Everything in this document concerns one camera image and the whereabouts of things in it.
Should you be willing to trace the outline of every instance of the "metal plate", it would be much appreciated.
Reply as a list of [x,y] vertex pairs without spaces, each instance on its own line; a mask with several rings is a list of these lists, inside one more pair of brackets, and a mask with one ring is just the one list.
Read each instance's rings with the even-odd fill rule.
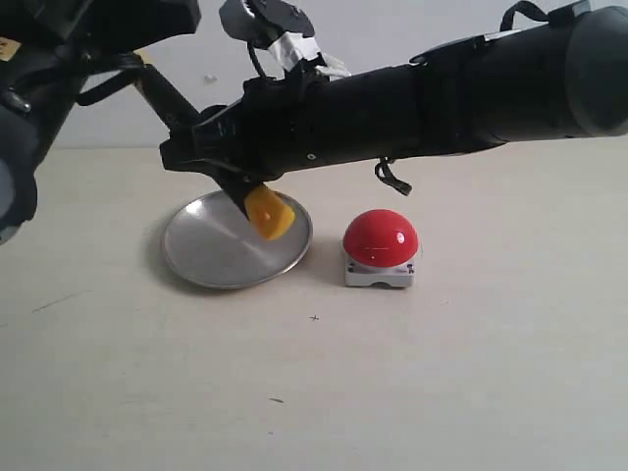
[[295,218],[288,232],[272,241],[263,239],[222,191],[192,201],[164,232],[166,262],[183,279],[215,289],[248,288],[287,272],[312,242],[312,221],[300,204],[280,197]]

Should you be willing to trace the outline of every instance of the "red button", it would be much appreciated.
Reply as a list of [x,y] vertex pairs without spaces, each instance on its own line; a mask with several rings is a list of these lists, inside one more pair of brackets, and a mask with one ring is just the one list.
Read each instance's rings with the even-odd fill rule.
[[394,211],[374,209],[353,220],[342,242],[346,253],[362,265],[396,267],[409,261],[419,249],[412,224]]

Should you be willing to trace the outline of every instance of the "table surface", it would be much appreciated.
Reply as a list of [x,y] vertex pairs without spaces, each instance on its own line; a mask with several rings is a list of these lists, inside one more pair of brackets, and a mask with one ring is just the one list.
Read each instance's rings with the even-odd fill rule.
[[[623,471],[626,149],[402,161],[407,198],[372,162],[285,176],[312,248],[236,292],[159,252],[210,181],[152,149],[54,152],[0,248],[0,467]],[[420,232],[414,288],[342,286],[343,232],[377,207]]]

